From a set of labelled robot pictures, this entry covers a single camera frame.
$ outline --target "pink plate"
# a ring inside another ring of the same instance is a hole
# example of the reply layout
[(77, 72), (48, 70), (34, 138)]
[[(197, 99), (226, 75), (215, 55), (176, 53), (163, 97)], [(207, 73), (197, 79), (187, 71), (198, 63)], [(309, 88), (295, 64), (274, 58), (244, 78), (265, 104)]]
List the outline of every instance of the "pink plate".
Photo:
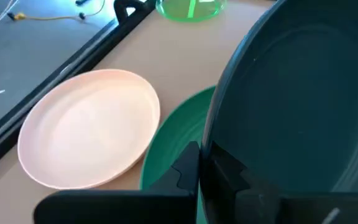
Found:
[(20, 131), (19, 160), (47, 187), (95, 187), (136, 163), (159, 119), (158, 96), (142, 77), (123, 70), (84, 73), (33, 107)]

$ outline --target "floor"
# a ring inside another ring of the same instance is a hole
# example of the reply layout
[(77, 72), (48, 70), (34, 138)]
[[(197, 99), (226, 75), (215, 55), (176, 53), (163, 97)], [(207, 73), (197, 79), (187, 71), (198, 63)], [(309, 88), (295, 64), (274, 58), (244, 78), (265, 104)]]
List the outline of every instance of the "floor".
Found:
[[(0, 12), (8, 1), (0, 1)], [(85, 22), (0, 21), (0, 119), (115, 18), (112, 1)], [(78, 7), (75, 0), (18, 0), (11, 11), (37, 17), (91, 14), (102, 3), (90, 0)]]

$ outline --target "yellow cable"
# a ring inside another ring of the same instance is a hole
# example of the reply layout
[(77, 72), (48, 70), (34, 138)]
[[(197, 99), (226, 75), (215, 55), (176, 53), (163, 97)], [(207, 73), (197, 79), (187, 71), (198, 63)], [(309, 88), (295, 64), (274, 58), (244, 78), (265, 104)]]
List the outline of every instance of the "yellow cable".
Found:
[[(86, 17), (95, 16), (99, 14), (104, 8), (104, 5), (106, 3), (106, 0), (103, 0), (102, 6), (97, 12), (94, 12), (92, 14), (84, 15)], [(30, 20), (36, 20), (36, 21), (52, 21), (52, 20), (58, 20), (58, 19), (75, 19), (78, 21), (82, 21), (82, 19), (79, 16), (57, 16), (57, 17), (35, 17), (35, 16), (27, 16), (24, 13), (20, 12), (14, 16), (15, 21), (24, 20), (24, 19), (30, 19)]]

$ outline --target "plate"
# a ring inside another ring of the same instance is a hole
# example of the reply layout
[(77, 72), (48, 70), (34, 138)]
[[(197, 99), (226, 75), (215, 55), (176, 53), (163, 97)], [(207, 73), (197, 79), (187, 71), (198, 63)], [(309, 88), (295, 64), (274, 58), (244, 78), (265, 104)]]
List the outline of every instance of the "plate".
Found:
[(159, 119), (158, 96), (142, 77), (124, 70), (84, 73), (33, 107), (20, 131), (19, 161), (44, 186), (96, 187), (137, 162)]
[[(201, 142), (206, 115), (215, 86), (187, 99), (163, 122), (146, 153), (140, 188), (147, 189), (159, 179), (190, 141)], [(198, 192), (197, 223), (206, 223)]]

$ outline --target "beige tabletop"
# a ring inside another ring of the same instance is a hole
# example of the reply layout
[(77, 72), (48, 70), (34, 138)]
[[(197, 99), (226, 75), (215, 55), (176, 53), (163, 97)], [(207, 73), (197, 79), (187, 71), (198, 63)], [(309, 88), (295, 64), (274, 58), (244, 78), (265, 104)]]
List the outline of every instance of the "beige tabletop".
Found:
[[(214, 85), (239, 42), (272, 1), (228, 0), (217, 17), (178, 23), (152, 12), (94, 69), (120, 68), (156, 89), (161, 119), (192, 94)], [(100, 189), (137, 189), (143, 159)], [(53, 189), (26, 176), (14, 147), (0, 160), (0, 224), (30, 224), (36, 204)]]

